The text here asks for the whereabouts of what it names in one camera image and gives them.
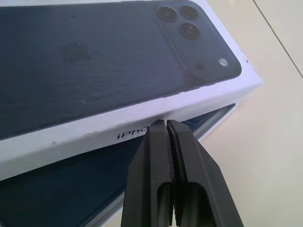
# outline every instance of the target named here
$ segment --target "camera module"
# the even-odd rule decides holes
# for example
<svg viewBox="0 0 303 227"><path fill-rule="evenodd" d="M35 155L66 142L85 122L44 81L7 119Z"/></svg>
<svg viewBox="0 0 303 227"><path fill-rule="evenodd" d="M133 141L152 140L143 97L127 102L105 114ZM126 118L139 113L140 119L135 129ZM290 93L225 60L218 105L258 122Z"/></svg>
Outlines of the camera module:
<svg viewBox="0 0 303 227"><path fill-rule="evenodd" d="M196 19L198 17L198 11L191 6L183 6L180 10L182 16L186 17L187 19Z"/></svg>
<svg viewBox="0 0 303 227"><path fill-rule="evenodd" d="M192 23L181 24L180 32L187 39L197 39L200 36L199 28Z"/></svg>
<svg viewBox="0 0 303 227"><path fill-rule="evenodd" d="M158 10L159 16L166 21L174 21L177 18L177 12L169 6L162 6Z"/></svg>

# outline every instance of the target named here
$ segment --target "dark blue phone back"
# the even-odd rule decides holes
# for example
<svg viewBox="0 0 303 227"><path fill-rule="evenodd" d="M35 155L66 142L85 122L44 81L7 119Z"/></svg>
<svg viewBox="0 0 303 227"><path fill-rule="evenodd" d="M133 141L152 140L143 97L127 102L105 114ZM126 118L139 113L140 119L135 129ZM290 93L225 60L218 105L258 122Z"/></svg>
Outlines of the dark blue phone back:
<svg viewBox="0 0 303 227"><path fill-rule="evenodd" d="M187 62L198 54L186 52L193 41L177 37L179 32L174 41L156 12L159 5L182 4L188 3L0 8L0 139L237 76L193 73ZM226 47L199 10L199 24L211 26L201 37L213 35Z"/></svg>

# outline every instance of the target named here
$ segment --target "phone image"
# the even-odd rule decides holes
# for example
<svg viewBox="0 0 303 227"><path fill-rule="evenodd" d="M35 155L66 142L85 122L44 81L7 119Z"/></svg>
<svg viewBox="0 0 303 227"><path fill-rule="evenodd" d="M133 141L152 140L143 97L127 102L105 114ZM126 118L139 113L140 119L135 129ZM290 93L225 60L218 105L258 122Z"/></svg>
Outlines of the phone image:
<svg viewBox="0 0 303 227"><path fill-rule="evenodd" d="M0 139L241 73L186 0L2 7L0 31Z"/></svg>

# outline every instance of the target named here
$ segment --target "iphone box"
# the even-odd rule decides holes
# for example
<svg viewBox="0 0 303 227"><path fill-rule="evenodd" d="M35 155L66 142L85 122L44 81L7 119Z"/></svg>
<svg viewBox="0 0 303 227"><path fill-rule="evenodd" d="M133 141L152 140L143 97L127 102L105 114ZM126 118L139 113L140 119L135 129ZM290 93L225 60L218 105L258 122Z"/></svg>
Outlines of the iphone box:
<svg viewBox="0 0 303 227"><path fill-rule="evenodd" d="M262 84L205 0L39 4L0 3L0 180L142 136L158 119L237 103Z"/></svg>

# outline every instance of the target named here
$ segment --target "white box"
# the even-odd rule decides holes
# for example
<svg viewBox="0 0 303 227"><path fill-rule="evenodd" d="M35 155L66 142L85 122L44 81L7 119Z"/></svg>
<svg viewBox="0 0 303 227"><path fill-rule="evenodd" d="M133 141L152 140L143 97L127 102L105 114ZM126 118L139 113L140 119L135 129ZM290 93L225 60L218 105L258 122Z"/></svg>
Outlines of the white box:
<svg viewBox="0 0 303 227"><path fill-rule="evenodd" d="M44 1L43 4L89 3L92 1ZM239 46L227 32L205 0L195 0L208 15L234 55L241 74L230 80L188 92L161 97L84 119L0 141L0 180L101 147L145 134L147 126L158 119L185 121L237 103L262 84ZM39 5L38 0L2 1L7 5Z"/></svg>

